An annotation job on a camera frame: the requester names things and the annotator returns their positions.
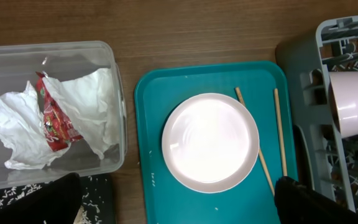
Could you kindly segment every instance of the wooden chopstick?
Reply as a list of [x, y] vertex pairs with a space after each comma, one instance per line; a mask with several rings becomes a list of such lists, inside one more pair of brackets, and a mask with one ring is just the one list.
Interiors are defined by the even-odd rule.
[[[236, 87], [235, 90], [236, 90], [236, 94], [237, 94], [237, 97], [238, 97], [240, 103], [241, 103], [244, 107], [246, 107], [246, 103], [244, 102], [244, 99], [243, 99], [243, 97], [242, 97], [240, 88], [239, 88], [239, 87]], [[262, 167], [264, 168], [264, 171], [265, 171], [265, 175], [266, 175], [266, 179], [267, 179], [268, 185], [270, 186], [270, 189], [272, 190], [272, 193], [273, 193], [273, 196], [274, 196], [273, 182], [272, 182], [272, 179], [270, 178], [269, 170], [267, 169], [266, 162], [265, 162], [265, 158], [264, 158], [264, 155], [262, 154], [261, 148], [259, 148], [258, 154], [259, 154], [260, 162], [262, 163]]]
[[287, 176], [287, 160], [285, 159], [284, 137], [283, 137], [283, 124], [281, 122], [280, 100], [278, 98], [278, 89], [274, 89], [274, 101], [276, 104], [276, 116], [278, 126], [278, 136], [280, 138], [280, 152], [281, 152], [281, 164], [283, 166], [283, 175]]

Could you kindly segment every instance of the wooden table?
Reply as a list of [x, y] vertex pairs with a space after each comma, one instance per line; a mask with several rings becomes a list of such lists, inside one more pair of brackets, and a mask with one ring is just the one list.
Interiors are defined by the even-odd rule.
[[103, 40], [121, 69], [128, 153], [113, 174], [119, 223], [145, 223], [134, 88], [155, 68], [275, 60], [283, 39], [358, 14], [356, 0], [0, 0], [0, 45]]

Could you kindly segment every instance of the red snack wrapper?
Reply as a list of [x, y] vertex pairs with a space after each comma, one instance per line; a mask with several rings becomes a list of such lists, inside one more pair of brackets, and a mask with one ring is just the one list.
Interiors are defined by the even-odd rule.
[[78, 141], [83, 137], [73, 127], [68, 116], [60, 109], [56, 101], [45, 88], [42, 78], [45, 76], [36, 72], [40, 77], [36, 89], [44, 99], [44, 133], [53, 152], [65, 149], [70, 142]]

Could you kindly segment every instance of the plastic tray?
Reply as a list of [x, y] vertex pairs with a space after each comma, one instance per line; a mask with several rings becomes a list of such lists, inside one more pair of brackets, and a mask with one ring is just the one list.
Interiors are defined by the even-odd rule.
[[283, 175], [273, 97], [274, 88], [278, 88], [288, 175], [297, 179], [287, 81], [278, 66], [272, 62], [244, 62], [155, 70], [146, 74], [135, 90], [147, 223], [280, 223], [259, 160], [249, 176], [233, 189], [202, 194], [179, 183], [162, 156], [163, 127], [176, 106], [200, 93], [236, 98], [236, 86], [241, 88], [257, 123], [273, 182]]
[[75, 142], [61, 158], [42, 170], [9, 170], [4, 162], [12, 154], [0, 141], [0, 189], [18, 185], [48, 182], [69, 172], [81, 176], [117, 170], [126, 153], [126, 111], [121, 79], [110, 46], [100, 41], [68, 42], [0, 47], [0, 96], [9, 91], [23, 91], [27, 80], [35, 86], [36, 71], [46, 71], [60, 81], [88, 75], [99, 68], [110, 68], [114, 88], [116, 122], [119, 124], [119, 144], [105, 152], [99, 160], [87, 143]]

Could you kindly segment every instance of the crumpled paper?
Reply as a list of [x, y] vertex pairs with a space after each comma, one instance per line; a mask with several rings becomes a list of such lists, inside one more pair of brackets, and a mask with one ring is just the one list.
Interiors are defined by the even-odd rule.
[[75, 80], [42, 79], [46, 89], [92, 151], [104, 159], [104, 152], [119, 142], [116, 95], [109, 68]]
[[[104, 152], [119, 142], [119, 112], [110, 69], [100, 68], [65, 82], [51, 77], [42, 81], [92, 151], [104, 159]], [[12, 149], [11, 158], [4, 163], [8, 169], [42, 169], [70, 148], [69, 143], [62, 150], [51, 150], [43, 119], [37, 92], [30, 82], [22, 93], [0, 96], [0, 140]]]
[[37, 102], [37, 92], [27, 82], [22, 93], [0, 96], [0, 140], [12, 149], [4, 164], [8, 169], [42, 169], [69, 149], [53, 152], [47, 144], [43, 115]]

